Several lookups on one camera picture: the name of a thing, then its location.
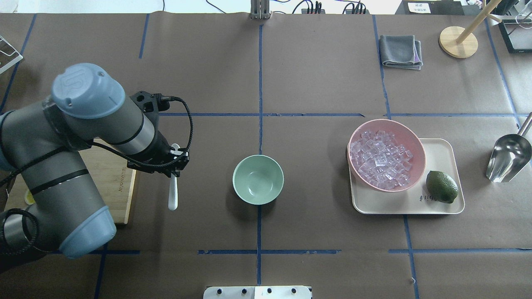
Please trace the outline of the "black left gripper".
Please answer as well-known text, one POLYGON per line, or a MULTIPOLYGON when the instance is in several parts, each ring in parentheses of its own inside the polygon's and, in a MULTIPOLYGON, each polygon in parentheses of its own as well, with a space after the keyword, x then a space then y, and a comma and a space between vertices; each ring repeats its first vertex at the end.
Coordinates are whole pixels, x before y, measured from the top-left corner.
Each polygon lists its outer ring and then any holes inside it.
POLYGON ((176 96, 163 96, 161 93, 148 93, 146 91, 139 91, 131 96, 135 104, 143 112, 148 119, 144 121, 146 125, 148 121, 154 127, 154 140, 150 142, 148 147, 138 154, 129 155, 127 167, 133 170, 138 170, 146 173, 162 173, 167 177, 175 174, 179 176, 180 171, 188 164, 190 144, 188 143, 184 148, 178 146, 171 146, 166 138, 158 130, 159 113, 161 111, 169 110, 170 102, 177 101, 183 104, 187 115, 190 115, 190 109, 186 102, 176 96))

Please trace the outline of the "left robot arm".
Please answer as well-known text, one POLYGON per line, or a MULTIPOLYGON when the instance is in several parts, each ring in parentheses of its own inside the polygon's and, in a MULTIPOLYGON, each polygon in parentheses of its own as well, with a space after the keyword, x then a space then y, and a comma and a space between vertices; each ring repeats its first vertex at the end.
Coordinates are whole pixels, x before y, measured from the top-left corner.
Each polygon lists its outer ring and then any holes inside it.
POLYGON ((51 94, 1 115, 1 169, 21 175, 35 203, 1 213, 1 271, 59 250, 78 259, 109 242, 116 226, 80 152, 93 146, 127 167, 176 180, 189 162, 190 143, 169 144, 158 114, 175 96, 140 91, 133 96, 92 63, 69 66, 51 94))

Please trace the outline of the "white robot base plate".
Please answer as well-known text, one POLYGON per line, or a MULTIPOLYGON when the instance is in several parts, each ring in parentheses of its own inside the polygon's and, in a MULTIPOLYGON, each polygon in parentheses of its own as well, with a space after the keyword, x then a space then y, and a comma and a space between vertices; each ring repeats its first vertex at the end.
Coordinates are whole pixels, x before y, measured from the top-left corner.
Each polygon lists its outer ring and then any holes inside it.
POLYGON ((208 287, 204 299, 312 299, 312 288, 288 286, 218 286, 208 287))

